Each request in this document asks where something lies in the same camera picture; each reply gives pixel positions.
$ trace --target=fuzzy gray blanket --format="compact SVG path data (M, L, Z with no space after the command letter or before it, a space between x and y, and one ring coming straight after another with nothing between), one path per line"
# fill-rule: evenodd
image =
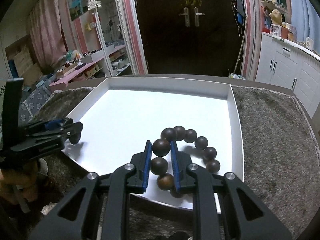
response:
M244 143L244 182L289 228L293 238L319 208L319 147L294 97L265 89L233 86ZM90 88L55 93L35 119L65 117ZM80 181L62 153L46 157L54 187L40 195L32 212L19 218L27 235L41 219L40 210L57 202ZM183 231L192 236L190 212L172 210L136 197L130 204L130 239L143 240Z

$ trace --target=black door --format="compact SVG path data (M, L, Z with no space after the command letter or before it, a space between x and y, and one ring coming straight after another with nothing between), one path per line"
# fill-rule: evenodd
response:
M150 74L228 76L233 72L242 37L231 0L136 2Z

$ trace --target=white tray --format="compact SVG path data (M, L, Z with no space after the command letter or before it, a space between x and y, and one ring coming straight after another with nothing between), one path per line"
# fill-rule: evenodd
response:
M181 125L205 136L217 149L219 175L228 171L244 179L241 126L229 84L165 77L107 78L68 115L83 123L78 144L66 141L64 152L89 172L112 173L142 152L147 140L160 138L164 128ZM177 142L178 149L192 152L194 144ZM170 153L165 156L172 174ZM191 156L204 166L202 159ZM192 198L173 198L156 185L150 172L145 194L150 201L181 209L192 209ZM217 195L217 210L220 206Z

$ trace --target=white cabinet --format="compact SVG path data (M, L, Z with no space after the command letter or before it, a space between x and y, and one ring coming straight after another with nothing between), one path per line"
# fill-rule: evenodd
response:
M262 35L256 81L292 89L310 117L320 103L320 62L269 35Z

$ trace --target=silver pivot bolt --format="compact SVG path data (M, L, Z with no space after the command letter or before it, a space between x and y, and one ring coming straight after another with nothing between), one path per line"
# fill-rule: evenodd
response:
M198 169L198 165L195 163L191 163L191 164L189 164L189 169L192 171L195 171Z
M88 178L88 179L91 179L91 180L94 180L94 179L96 179L97 176L98 176L97 173L95 173L95 172L90 172L90 173L87 175L87 178Z
M232 180L232 179L235 179L236 176L234 173L228 172L228 173L226 173L226 178Z
M131 171L134 169L134 165L132 163L127 163L124 168L128 171Z

